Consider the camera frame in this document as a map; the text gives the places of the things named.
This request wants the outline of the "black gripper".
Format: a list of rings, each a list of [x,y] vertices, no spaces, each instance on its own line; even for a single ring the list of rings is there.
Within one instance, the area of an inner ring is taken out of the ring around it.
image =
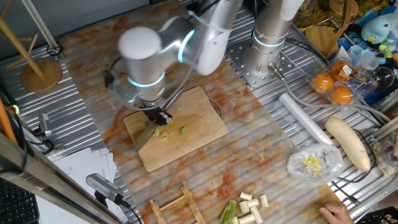
[[[149,120],[156,122],[159,126],[166,126],[173,119],[171,114],[164,112],[164,110],[159,106],[142,105],[140,109],[144,112]]]

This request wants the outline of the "person hand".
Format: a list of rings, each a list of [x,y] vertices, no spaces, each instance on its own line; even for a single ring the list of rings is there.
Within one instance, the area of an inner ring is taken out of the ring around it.
[[[319,211],[329,224],[354,224],[342,202],[327,202]]]

